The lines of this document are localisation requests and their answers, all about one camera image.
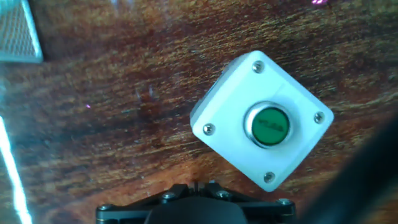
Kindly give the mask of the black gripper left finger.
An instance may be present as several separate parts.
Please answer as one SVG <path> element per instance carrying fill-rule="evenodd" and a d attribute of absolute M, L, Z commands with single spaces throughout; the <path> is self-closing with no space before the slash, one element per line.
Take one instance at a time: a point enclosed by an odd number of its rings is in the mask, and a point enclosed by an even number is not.
<path fill-rule="evenodd" d="M 198 182 L 174 184 L 171 188 L 125 206 L 104 204 L 96 208 L 97 215 L 148 215 L 156 206 L 195 195 Z"/>

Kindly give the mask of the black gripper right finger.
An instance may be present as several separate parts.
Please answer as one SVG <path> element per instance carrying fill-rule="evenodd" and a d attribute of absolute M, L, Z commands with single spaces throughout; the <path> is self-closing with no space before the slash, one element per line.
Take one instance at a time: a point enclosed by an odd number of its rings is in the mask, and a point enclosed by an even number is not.
<path fill-rule="evenodd" d="M 238 205 L 247 215 L 294 215 L 295 204 L 288 200 L 261 201 L 239 192 L 223 188 L 219 183 L 198 183 L 198 194 Z"/>

